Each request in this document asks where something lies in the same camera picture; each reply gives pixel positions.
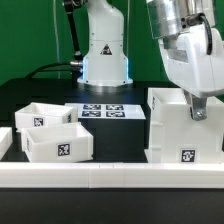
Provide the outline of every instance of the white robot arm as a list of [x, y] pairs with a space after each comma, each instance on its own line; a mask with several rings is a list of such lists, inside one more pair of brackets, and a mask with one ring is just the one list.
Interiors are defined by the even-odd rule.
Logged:
[[[129, 88], [128, 58], [123, 53], [124, 17], [107, 0], [64, 0], [68, 16], [86, 5], [89, 17], [89, 52], [83, 58], [83, 75], [79, 86], [96, 92], [116, 92]], [[76, 54], [77, 34], [72, 32]]]
[[194, 120], [206, 118], [207, 97], [224, 93], [224, 46], [213, 0], [147, 0], [151, 29], [159, 39], [170, 81], [180, 86]]

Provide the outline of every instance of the dark green wall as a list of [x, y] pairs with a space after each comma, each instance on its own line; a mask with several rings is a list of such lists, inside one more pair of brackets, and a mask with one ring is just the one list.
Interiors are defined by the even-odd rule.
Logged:
[[[119, 8], [127, 18], [127, 0], [108, 0], [108, 2]], [[130, 3], [128, 39], [130, 76], [138, 81], [167, 81], [157, 41], [151, 38], [145, 0], [130, 0]], [[224, 37], [223, 12], [224, 1], [217, 0], [217, 28]], [[73, 52], [62, 0], [57, 0], [57, 13], [60, 57], [61, 61], [69, 61]], [[86, 9], [76, 11], [74, 16], [81, 50], [85, 54], [88, 51]], [[1, 0], [0, 43], [0, 84], [11, 78], [24, 77], [28, 72], [44, 64], [56, 62], [53, 0]], [[56, 78], [57, 75], [51, 74], [51, 77]]]

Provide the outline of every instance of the white bin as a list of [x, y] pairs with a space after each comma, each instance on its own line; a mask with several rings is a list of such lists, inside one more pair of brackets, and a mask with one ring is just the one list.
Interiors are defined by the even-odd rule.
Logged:
[[15, 113], [16, 128], [50, 126], [78, 121], [78, 110], [74, 107], [31, 103]]
[[12, 128], [0, 128], [0, 159], [12, 144]]
[[93, 136], [79, 123], [25, 128], [22, 150], [30, 162], [80, 162], [92, 159]]
[[207, 119], [191, 118], [181, 89], [149, 89], [150, 163], [220, 164], [224, 162], [224, 103], [207, 101]]

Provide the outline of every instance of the warning label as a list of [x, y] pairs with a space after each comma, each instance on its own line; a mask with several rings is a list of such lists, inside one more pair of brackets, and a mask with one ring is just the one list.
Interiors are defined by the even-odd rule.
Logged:
[[105, 45], [104, 49], [101, 51], [100, 54], [102, 54], [102, 55], [112, 55], [112, 52], [111, 52], [108, 44]]

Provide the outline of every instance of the white platform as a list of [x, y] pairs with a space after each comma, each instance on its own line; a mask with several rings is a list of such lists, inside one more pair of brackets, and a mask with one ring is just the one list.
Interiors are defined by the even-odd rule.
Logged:
[[0, 187], [224, 188], [224, 165], [1, 163]]
[[65, 106], [78, 108], [78, 118], [145, 119], [140, 105], [66, 103]]

